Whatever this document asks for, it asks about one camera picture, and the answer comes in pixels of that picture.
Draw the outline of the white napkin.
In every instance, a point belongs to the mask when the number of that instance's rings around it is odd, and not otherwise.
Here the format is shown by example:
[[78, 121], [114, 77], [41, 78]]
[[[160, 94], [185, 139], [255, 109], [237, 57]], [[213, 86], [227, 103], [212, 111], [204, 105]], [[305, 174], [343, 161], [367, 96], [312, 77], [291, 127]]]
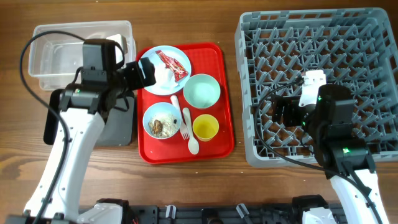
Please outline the white napkin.
[[174, 73], [169, 68], [161, 66], [155, 67], [154, 76], [156, 85], [159, 88], [169, 90], [178, 86], [178, 83], [175, 81]]

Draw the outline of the light blue plate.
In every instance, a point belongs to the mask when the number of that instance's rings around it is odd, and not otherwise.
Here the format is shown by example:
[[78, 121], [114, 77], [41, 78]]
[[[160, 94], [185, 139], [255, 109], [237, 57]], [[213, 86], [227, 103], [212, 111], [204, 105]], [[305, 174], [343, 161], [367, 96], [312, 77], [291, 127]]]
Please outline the light blue plate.
[[144, 89], [154, 95], [160, 95], [160, 96], [173, 95], [174, 93], [180, 91], [185, 86], [188, 79], [190, 78], [190, 75], [192, 74], [191, 62], [187, 57], [187, 55], [184, 52], [182, 52], [180, 49], [169, 45], [161, 45], [147, 50], [142, 55], [142, 57], [148, 57], [149, 60], [154, 64], [154, 67], [161, 66], [166, 68], [165, 63], [163, 63], [160, 57], [155, 53], [156, 50], [161, 50], [167, 56], [177, 59], [185, 67], [185, 69], [188, 72], [188, 75], [185, 78], [181, 79], [179, 82], [177, 82], [178, 86], [173, 89], [167, 90], [159, 88], [156, 84], [152, 86], [147, 86]]

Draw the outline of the red snack wrapper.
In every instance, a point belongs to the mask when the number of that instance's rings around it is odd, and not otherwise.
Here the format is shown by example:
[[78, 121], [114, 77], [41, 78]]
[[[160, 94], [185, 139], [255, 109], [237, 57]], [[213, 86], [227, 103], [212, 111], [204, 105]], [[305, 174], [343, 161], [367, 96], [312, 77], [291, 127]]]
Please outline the red snack wrapper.
[[155, 53], [160, 57], [161, 61], [165, 63], [166, 68], [172, 71], [176, 82], [179, 82], [188, 75], [185, 67], [177, 59], [167, 56], [161, 50], [156, 50]]

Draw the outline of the light blue bowl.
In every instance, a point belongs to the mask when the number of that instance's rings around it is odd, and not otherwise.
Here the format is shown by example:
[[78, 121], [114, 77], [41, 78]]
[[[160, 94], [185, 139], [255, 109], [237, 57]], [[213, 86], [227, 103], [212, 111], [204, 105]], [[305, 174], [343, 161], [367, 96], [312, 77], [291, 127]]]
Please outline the light blue bowl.
[[160, 102], [144, 113], [142, 124], [145, 132], [154, 139], [168, 139], [179, 132], [182, 123], [180, 112], [171, 103]]

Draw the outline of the food scraps and rice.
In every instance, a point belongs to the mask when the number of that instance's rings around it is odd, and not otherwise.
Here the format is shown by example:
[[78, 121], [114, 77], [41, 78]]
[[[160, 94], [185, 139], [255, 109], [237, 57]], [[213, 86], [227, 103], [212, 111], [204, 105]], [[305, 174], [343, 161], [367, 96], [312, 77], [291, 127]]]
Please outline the food scraps and rice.
[[178, 119], [172, 114], [158, 114], [148, 125], [150, 133], [159, 139], [170, 138], [179, 130]]

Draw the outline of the mint green bowl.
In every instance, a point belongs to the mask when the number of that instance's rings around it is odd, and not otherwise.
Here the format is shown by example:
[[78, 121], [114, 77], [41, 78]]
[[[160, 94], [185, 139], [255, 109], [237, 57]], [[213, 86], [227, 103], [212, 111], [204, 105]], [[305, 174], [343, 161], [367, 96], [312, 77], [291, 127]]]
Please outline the mint green bowl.
[[183, 88], [185, 101], [197, 109], [213, 106], [221, 96], [221, 87], [211, 75], [204, 73], [191, 76]]

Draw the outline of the yellow plastic cup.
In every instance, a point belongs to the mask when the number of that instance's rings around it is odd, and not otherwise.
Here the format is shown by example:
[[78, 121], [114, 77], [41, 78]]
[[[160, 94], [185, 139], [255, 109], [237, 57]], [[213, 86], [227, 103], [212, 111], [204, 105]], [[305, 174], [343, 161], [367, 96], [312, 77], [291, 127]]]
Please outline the yellow plastic cup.
[[220, 128], [218, 120], [210, 114], [202, 114], [193, 122], [193, 132], [203, 142], [212, 140]]

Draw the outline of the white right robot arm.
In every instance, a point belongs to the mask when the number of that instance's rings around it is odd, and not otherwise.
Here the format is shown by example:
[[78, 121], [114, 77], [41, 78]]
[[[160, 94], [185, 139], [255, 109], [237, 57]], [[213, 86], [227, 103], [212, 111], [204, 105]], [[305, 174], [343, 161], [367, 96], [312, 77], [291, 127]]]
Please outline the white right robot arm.
[[388, 223], [379, 195], [374, 159], [363, 139], [352, 135], [355, 101], [350, 90], [326, 84], [302, 93], [309, 105], [299, 107], [298, 97], [270, 95], [272, 119], [286, 126], [301, 125], [313, 139], [317, 160], [336, 192], [348, 223]]

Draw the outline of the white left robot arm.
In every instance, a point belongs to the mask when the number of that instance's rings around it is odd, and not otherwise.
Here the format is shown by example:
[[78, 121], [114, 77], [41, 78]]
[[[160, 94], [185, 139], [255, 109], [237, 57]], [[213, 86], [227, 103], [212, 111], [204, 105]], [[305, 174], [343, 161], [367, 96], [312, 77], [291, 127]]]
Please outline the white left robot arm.
[[133, 223], [127, 200], [102, 198], [93, 208], [79, 212], [80, 192], [93, 148], [109, 112], [126, 93], [153, 85], [154, 66], [148, 58], [117, 61], [121, 46], [107, 39], [86, 39], [81, 82], [62, 90], [53, 148], [41, 180], [22, 215], [9, 215], [6, 223]]

